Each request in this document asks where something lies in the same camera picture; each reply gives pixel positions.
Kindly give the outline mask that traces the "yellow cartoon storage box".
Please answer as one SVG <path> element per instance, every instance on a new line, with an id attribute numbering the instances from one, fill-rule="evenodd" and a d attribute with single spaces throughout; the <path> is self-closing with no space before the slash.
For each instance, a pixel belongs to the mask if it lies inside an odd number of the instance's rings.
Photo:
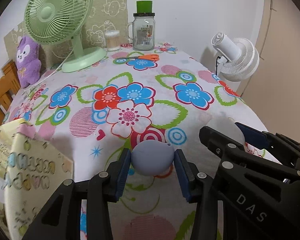
<path id="1" fill-rule="evenodd" d="M 22 239 L 74 163 L 24 119 L 0 126 L 0 231 Z"/>

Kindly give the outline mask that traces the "purple plush rabbit toy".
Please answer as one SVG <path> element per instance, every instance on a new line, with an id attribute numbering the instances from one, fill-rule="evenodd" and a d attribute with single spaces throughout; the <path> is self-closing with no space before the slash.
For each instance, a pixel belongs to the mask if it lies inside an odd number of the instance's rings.
<path id="1" fill-rule="evenodd" d="M 39 59 L 40 45 L 25 35 L 17 47 L 16 66 L 21 88 L 35 84 L 40 78 L 42 63 Z"/>

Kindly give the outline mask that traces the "lilac round case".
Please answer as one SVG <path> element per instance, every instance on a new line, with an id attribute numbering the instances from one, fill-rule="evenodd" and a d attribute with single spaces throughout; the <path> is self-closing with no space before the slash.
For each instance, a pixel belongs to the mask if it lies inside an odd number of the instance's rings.
<path id="1" fill-rule="evenodd" d="M 173 159 L 173 146 L 157 140 L 142 141 L 131 153 L 131 163 L 135 172 L 143 176 L 160 175 L 168 170 Z"/>

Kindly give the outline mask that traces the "orange handled scissors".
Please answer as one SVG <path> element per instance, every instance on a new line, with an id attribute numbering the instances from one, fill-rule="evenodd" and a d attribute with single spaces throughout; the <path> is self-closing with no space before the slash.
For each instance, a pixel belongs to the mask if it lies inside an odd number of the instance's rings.
<path id="1" fill-rule="evenodd" d="M 119 57 L 119 59 L 140 59 L 140 60 L 149 60 L 149 61 L 159 61 L 158 54 L 148 54 L 148 55 L 141 55 L 141 56 L 133 56 L 133 57 Z"/>

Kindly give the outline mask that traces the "glass jar green lid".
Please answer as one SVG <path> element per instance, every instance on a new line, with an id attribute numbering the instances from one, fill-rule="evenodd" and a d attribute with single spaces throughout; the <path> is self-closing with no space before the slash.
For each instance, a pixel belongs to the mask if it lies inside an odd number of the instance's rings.
<path id="1" fill-rule="evenodd" d="M 134 21 L 127 24 L 126 37 L 134 50 L 150 51 L 155 46 L 155 13 L 152 1 L 136 1 Z"/>

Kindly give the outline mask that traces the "beige door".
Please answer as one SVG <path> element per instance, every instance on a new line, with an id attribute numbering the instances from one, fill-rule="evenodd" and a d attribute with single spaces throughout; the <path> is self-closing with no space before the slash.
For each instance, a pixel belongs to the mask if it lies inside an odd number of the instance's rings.
<path id="1" fill-rule="evenodd" d="M 257 71 L 239 87 L 268 131 L 300 142 L 300 11 L 292 0 L 264 0 Z"/>

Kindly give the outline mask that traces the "green desk fan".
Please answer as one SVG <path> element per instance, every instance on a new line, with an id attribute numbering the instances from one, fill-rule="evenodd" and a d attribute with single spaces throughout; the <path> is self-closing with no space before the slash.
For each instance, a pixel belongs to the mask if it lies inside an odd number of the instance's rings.
<path id="1" fill-rule="evenodd" d="M 71 41 L 72 52 L 61 63 L 64 73 L 76 72 L 101 61 L 107 52 L 101 47 L 84 49 L 81 41 L 93 0 L 29 0 L 24 14 L 27 33 L 41 45 Z"/>

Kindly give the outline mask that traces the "wooden bed headboard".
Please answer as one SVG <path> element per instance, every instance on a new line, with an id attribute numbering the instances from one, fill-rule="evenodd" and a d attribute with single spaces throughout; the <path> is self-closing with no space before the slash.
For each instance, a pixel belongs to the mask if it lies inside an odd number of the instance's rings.
<path id="1" fill-rule="evenodd" d="M 2 71 L 4 75 L 0 78 L 0 125 L 12 103 L 12 95 L 16 95 L 20 90 L 20 82 L 15 62 L 10 60 L 2 68 Z"/>

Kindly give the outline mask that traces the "white clip fan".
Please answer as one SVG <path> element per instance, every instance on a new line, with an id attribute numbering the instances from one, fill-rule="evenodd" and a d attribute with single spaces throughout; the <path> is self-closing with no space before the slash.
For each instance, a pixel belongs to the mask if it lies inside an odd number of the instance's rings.
<path id="1" fill-rule="evenodd" d="M 231 82 L 241 82 L 256 72 L 260 56 L 253 43 L 246 38 L 230 39 L 218 32 L 212 39 L 213 48 L 219 53 L 216 59 L 216 74 Z"/>

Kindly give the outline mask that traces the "white earbuds case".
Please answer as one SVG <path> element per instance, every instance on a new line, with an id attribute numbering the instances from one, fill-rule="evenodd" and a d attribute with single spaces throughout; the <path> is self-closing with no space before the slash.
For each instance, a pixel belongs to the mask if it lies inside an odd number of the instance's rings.
<path id="1" fill-rule="evenodd" d="M 241 130 L 236 126 L 236 124 L 226 117 L 218 117 L 211 119 L 207 126 L 213 128 L 219 133 L 229 137 L 230 139 L 238 142 L 241 145 L 245 144 L 245 138 Z"/>

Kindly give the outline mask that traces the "cotton swab container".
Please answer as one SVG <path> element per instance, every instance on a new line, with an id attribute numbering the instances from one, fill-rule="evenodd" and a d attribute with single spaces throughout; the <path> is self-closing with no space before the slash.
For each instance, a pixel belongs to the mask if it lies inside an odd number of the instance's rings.
<path id="1" fill-rule="evenodd" d="M 119 30 L 108 30 L 105 32 L 104 37 L 107 51 L 117 51 L 121 48 Z"/>

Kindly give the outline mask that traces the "floral tablecloth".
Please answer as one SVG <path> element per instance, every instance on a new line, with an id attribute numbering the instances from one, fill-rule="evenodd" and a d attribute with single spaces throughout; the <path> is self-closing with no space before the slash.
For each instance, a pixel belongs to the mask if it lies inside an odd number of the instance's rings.
<path id="1" fill-rule="evenodd" d="M 145 140 L 170 143 L 213 176 L 219 160 L 199 141 L 211 119 L 226 117 L 260 131 L 264 124 L 241 97 L 201 63 L 168 43 L 159 61 L 130 46 L 73 73 L 49 71 L 37 87 L 15 96 L 7 122 L 20 118 L 74 163 L 74 181 L 107 169 L 124 148 Z"/>

